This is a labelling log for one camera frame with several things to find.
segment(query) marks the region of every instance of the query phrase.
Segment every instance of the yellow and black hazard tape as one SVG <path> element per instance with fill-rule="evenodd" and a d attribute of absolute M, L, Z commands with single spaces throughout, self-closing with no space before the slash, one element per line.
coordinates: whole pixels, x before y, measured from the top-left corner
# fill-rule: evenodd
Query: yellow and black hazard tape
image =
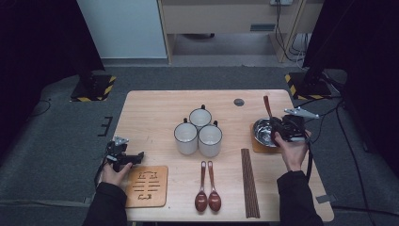
<path fill-rule="evenodd" d="M 108 85 L 106 89 L 104 90 L 104 94 L 102 96 L 97 96 L 97 97 L 76 97 L 76 98 L 71 98 L 72 102 L 90 102 L 90 101 L 104 101 L 106 98 L 108 98 L 109 93 L 111 92 L 112 87 L 114 86 L 115 80 L 117 79 L 116 76 L 110 76 Z"/>
<path fill-rule="evenodd" d="M 287 82 L 288 87 L 290 88 L 291 94 L 295 100 L 318 100 L 331 98 L 331 95 L 299 95 L 296 92 L 295 85 L 291 79 L 290 74 L 285 74 L 285 81 Z"/>

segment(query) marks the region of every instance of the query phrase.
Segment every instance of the ladle handle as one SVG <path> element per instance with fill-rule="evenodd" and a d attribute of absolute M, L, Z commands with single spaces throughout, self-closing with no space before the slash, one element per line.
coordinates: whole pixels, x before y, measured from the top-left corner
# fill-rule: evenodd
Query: ladle handle
<path fill-rule="evenodd" d="M 215 184 L 214 184 L 214 164 L 212 161 L 208 162 L 208 170 L 209 170 L 209 177 L 211 178 L 211 186 L 212 190 L 215 190 Z"/>
<path fill-rule="evenodd" d="M 272 111 L 270 109 L 269 97 L 267 95 L 264 96 L 263 101 L 264 101 L 264 106 L 266 106 L 267 114 L 269 115 L 269 118 L 271 119 L 273 116 L 272 116 Z"/>
<path fill-rule="evenodd" d="M 202 161 L 200 163 L 200 190 L 203 191 L 203 184 L 205 182 L 205 170 L 206 170 L 206 162 Z"/>

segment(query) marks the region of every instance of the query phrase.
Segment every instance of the gray carpet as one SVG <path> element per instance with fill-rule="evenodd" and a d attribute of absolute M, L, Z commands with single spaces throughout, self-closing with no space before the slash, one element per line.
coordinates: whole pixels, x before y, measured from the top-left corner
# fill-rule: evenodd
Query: gray carpet
<path fill-rule="evenodd" d="M 42 92 L 42 101 L 15 140 L 0 168 L 0 200 L 49 200 L 82 202 L 94 193 L 93 177 L 114 134 L 130 90 L 141 89 L 288 89 L 284 75 L 298 68 L 107 68 L 117 77 L 104 102 L 71 103 L 78 81 L 73 76 Z M 322 100 L 304 106 L 323 114 L 340 99 Z M 304 101 L 294 101 L 300 105 Z M 399 213 L 399 180 L 377 153 L 366 153 L 355 126 L 345 110 L 340 118 L 359 162 L 367 200 L 374 210 Z M 106 137 L 102 124 L 113 117 Z M 313 137 L 321 121 L 310 121 Z M 359 177 L 335 112 L 326 116 L 321 136 L 313 145 L 314 161 L 327 194 L 338 199 L 335 206 L 364 208 Z M 81 225 L 84 207 L 0 206 L 2 225 Z M 326 225 L 372 225 L 364 212 L 335 209 L 335 219 Z M 399 225 L 399 218 L 372 214 L 376 225 Z"/>

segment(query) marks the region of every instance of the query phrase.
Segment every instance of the black sleeve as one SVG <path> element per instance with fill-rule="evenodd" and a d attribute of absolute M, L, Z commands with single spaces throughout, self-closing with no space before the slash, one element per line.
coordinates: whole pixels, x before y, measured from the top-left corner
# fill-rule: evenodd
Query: black sleeve
<path fill-rule="evenodd" d="M 101 182 L 83 226 L 126 226 L 126 194 L 118 186 Z"/>
<path fill-rule="evenodd" d="M 281 226 L 323 225 L 314 209 L 311 189 L 303 171 L 289 171 L 277 183 Z"/>

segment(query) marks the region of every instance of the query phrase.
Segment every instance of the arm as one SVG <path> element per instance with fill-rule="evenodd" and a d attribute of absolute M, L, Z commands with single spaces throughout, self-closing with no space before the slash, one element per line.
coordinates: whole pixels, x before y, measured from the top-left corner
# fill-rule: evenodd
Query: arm
<path fill-rule="evenodd" d="M 123 177 L 132 164 L 127 164 L 120 172 L 115 172 L 109 164 L 104 165 L 103 181 L 97 186 L 84 226 L 126 226 L 126 194 L 120 188 Z"/>
<path fill-rule="evenodd" d="M 279 133 L 276 133 L 275 140 L 281 147 L 282 159 L 288 171 L 277 180 L 281 226 L 323 225 L 314 209 L 311 189 L 301 170 L 308 146 L 305 142 L 285 142 Z"/>

